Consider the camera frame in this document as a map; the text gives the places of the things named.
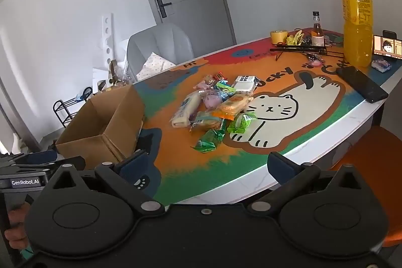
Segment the person's left hand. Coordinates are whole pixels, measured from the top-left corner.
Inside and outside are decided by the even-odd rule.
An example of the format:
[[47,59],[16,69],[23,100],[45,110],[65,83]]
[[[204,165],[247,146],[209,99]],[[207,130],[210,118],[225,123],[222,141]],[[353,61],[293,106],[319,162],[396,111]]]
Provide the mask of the person's left hand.
[[25,218],[29,212],[30,204],[25,202],[18,209],[8,212],[11,228],[4,232],[5,238],[11,248],[24,250],[29,245],[29,240],[25,232]]

